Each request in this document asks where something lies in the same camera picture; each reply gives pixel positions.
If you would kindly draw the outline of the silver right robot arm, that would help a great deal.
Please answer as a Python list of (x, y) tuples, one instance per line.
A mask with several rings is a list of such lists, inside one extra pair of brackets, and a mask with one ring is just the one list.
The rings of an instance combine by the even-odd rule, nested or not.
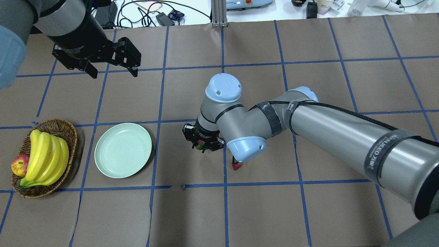
[(306, 86), (246, 109), (233, 75), (214, 75), (194, 125), (182, 128), (194, 149), (224, 147), (245, 163), (265, 141), (288, 130), (344, 161), (373, 183), (408, 202), (418, 223), (386, 247), (438, 246), (438, 142), (334, 105), (320, 103)]

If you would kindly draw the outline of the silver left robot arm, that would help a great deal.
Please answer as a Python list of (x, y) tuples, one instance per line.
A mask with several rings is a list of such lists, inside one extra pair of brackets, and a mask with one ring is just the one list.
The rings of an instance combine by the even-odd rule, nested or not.
[(81, 0), (2, 0), (0, 10), (1, 89), (15, 81), (32, 27), (54, 42), (52, 55), (66, 69), (95, 79), (98, 71), (93, 63), (105, 62), (138, 76), (141, 52), (127, 37), (110, 41)]

